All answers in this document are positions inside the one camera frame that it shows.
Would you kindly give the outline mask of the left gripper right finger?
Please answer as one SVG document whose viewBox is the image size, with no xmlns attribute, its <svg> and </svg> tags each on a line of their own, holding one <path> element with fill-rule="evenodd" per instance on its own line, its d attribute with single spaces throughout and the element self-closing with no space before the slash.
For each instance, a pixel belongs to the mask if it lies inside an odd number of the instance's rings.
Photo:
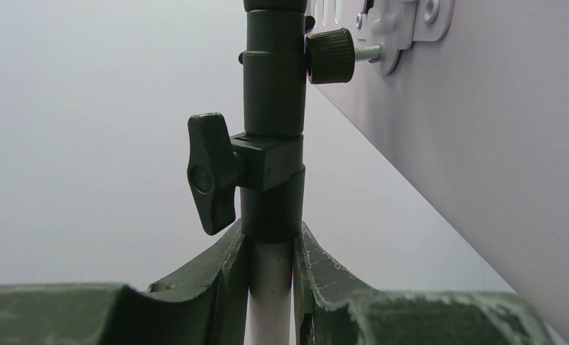
<svg viewBox="0 0 569 345">
<path fill-rule="evenodd" d="M 535 309 L 498 292 L 377 290 L 317 242 L 295 238 L 298 344 L 553 344 Z"/>
</svg>

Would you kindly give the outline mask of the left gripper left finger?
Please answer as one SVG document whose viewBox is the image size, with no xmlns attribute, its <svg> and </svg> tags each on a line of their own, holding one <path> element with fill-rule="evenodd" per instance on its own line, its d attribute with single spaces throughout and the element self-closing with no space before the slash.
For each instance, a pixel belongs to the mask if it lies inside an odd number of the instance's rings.
<svg viewBox="0 0 569 345">
<path fill-rule="evenodd" d="M 241 223 L 140 292 L 125 284 L 0 285 L 0 344 L 242 344 Z"/>
</svg>

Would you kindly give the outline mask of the lilac folding music stand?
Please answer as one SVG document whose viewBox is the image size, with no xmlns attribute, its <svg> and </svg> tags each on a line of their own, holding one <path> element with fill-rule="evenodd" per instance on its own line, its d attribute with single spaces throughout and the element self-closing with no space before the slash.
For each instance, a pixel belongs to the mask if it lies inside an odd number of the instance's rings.
<svg viewBox="0 0 569 345">
<path fill-rule="evenodd" d="M 245 1 L 244 132 L 189 121 L 203 228 L 300 230 L 319 89 L 569 343 L 569 1 Z"/>
</svg>

